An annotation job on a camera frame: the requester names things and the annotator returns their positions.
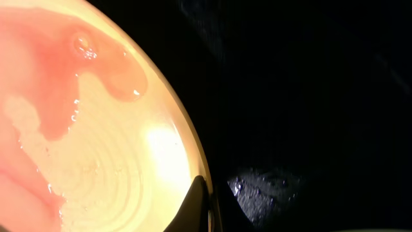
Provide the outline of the yellow plate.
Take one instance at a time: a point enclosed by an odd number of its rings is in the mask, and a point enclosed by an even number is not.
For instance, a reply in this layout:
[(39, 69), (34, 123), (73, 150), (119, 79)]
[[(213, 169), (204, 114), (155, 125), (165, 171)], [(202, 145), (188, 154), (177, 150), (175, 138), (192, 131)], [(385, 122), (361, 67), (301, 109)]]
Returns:
[(211, 176), (165, 77), (86, 1), (1, 2), (1, 230), (164, 231)]

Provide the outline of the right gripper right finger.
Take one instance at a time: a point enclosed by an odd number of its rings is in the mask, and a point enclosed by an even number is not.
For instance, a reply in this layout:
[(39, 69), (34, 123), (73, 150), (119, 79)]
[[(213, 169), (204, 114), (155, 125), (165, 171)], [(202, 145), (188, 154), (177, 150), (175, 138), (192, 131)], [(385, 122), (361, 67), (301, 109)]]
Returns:
[(220, 224), (224, 232), (253, 232), (254, 228), (227, 183), (215, 188)]

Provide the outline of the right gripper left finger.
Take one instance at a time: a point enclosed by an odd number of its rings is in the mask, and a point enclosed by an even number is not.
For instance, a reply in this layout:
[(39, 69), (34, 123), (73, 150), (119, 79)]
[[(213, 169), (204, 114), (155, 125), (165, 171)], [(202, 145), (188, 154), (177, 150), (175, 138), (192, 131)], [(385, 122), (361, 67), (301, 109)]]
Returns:
[(206, 181), (198, 175), (194, 178), (176, 216), (164, 232), (208, 232), (209, 192)]

